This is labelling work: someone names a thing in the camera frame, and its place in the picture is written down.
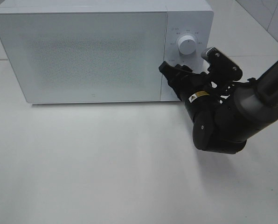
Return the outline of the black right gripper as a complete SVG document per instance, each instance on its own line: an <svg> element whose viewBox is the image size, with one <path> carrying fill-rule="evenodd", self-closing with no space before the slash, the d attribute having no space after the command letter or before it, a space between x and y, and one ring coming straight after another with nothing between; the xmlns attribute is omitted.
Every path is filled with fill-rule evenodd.
<svg viewBox="0 0 278 224"><path fill-rule="evenodd" d="M192 121L202 111L213 111L221 105L220 98L211 92L211 84L204 80L206 73L193 73L186 65L176 64L174 67L166 61L159 66L160 73L166 78L176 92Z"/></svg>

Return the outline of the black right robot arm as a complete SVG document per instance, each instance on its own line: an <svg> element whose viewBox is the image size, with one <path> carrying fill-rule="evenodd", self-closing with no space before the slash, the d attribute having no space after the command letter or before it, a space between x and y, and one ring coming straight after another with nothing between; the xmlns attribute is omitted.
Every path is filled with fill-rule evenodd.
<svg viewBox="0 0 278 224"><path fill-rule="evenodd" d="M259 78L241 82L240 67L217 48L202 58L207 72L163 62L160 73L193 122L193 143L202 151L236 154L248 138L278 120L278 60Z"/></svg>

